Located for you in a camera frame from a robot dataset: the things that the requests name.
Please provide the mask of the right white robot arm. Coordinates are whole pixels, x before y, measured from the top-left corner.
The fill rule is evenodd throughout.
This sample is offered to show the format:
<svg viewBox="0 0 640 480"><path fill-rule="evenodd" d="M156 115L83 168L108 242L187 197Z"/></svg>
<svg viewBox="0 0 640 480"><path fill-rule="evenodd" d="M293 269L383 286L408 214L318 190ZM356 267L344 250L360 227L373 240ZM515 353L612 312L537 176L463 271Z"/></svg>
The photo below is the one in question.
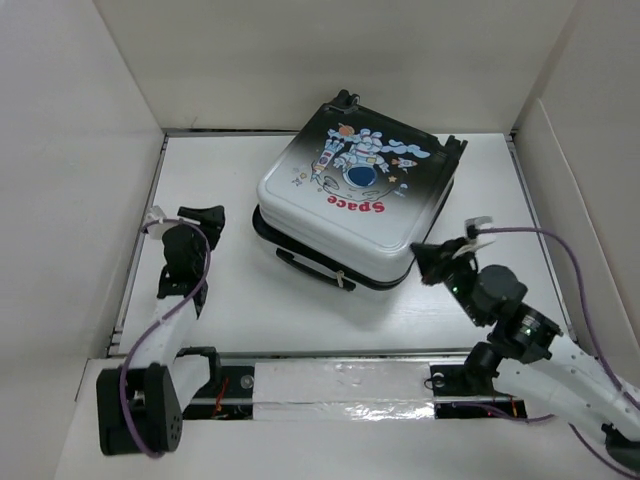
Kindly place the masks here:
<svg viewBox="0 0 640 480"><path fill-rule="evenodd" d="M609 375L558 324L527 305L528 289L508 267L479 267L475 250L464 237L411 246L423 283L444 285L474 325L490 330L465 360L465 387L474 393L493 387L537 403L638 471L638 388Z"/></svg>

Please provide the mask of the black white space suitcase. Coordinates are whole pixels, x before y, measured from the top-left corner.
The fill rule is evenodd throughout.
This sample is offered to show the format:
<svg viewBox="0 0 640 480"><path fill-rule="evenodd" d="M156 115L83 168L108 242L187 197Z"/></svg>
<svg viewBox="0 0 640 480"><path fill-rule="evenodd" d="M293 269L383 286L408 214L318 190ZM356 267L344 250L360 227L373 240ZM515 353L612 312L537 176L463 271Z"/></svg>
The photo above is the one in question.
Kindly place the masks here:
<svg viewBox="0 0 640 480"><path fill-rule="evenodd" d="M322 104L257 186L256 234L325 284L388 291L408 276L468 143L371 110L341 90Z"/></svg>

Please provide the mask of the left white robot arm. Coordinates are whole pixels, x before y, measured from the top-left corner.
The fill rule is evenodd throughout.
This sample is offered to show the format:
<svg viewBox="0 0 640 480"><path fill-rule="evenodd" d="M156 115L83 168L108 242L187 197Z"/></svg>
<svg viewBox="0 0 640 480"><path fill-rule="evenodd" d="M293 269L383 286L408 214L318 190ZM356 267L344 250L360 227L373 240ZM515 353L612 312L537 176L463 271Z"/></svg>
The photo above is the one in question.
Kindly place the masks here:
<svg viewBox="0 0 640 480"><path fill-rule="evenodd" d="M211 254L224 226L221 205L180 207L174 218L158 206L148 210L141 232L161 242L164 265L148 326L123 363L103 369L96 380L103 455L159 459L175 451L196 393L208 397L222 387L217 350L183 343L204 309Z"/></svg>

